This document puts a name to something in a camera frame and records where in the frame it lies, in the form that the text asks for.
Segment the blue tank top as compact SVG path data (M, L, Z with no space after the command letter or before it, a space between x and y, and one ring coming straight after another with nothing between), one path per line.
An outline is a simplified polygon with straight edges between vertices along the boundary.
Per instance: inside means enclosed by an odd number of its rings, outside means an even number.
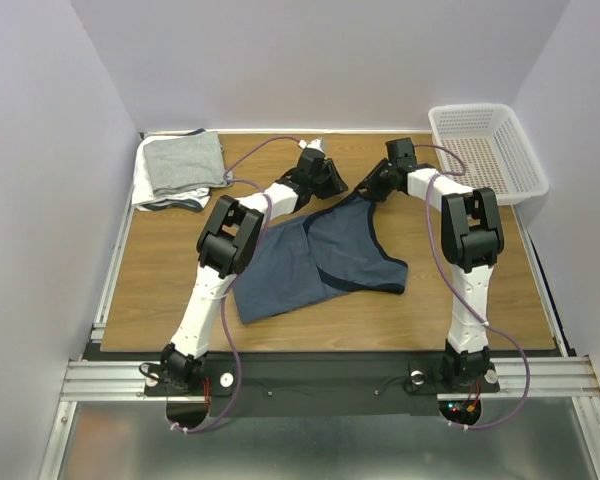
M376 204L354 192L334 206L270 228L233 287L242 323L349 293L405 292L408 264L386 253Z

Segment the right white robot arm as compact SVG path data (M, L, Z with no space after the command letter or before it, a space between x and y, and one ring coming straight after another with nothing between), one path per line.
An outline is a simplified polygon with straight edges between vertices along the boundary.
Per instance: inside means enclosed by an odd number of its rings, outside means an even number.
M440 378L447 388L462 390L490 369L488 289L504 250L504 233L495 192L459 183L457 179L468 171L466 163L445 147L435 148L454 158L459 169L440 172L417 160L411 138L391 140L386 143L387 157L356 190L373 201L384 201L394 191L422 199L430 242L434 241L430 210L440 212L441 246L431 250L453 295Z

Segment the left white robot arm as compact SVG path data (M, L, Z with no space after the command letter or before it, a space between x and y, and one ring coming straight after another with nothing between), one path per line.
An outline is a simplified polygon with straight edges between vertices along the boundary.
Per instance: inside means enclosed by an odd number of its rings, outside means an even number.
M263 189L243 179L241 182L252 185L255 193L241 198L223 195L216 201L196 244L196 279L183 318L159 362L139 367L147 387L171 384L182 394L207 388L203 365L213 324L231 285L251 262L269 222L299 211L314 197L328 199L347 191L334 161L326 156L321 138L301 140L299 148L296 166L269 187Z

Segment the folded grey tank top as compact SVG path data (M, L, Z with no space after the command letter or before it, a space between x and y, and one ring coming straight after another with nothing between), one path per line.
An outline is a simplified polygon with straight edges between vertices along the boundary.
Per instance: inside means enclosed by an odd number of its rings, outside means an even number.
M216 132L153 140L142 147L142 153L155 196L223 188L229 183Z

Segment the folded white tank top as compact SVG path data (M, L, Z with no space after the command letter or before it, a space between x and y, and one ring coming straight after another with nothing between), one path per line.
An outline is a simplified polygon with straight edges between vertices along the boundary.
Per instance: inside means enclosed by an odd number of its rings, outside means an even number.
M139 144L134 166L131 204L140 211L160 211L170 207L184 208L193 212L202 211L211 199L209 188L198 188L184 193L156 196L153 193L144 147L156 142L171 142L179 136L149 136Z

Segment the white plastic basket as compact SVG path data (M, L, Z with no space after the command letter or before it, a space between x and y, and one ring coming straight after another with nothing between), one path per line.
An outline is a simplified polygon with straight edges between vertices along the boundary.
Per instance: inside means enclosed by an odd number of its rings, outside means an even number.
M441 168L466 174L459 182L489 187L500 206L517 205L545 195L549 184L540 162L511 107L496 103L433 107L428 118Z

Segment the aluminium frame rail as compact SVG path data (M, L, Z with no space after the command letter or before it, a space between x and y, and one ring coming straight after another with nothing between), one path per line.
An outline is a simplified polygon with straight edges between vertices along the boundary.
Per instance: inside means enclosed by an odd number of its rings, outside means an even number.
M71 361L65 371L60 400L114 402L146 400L141 361Z

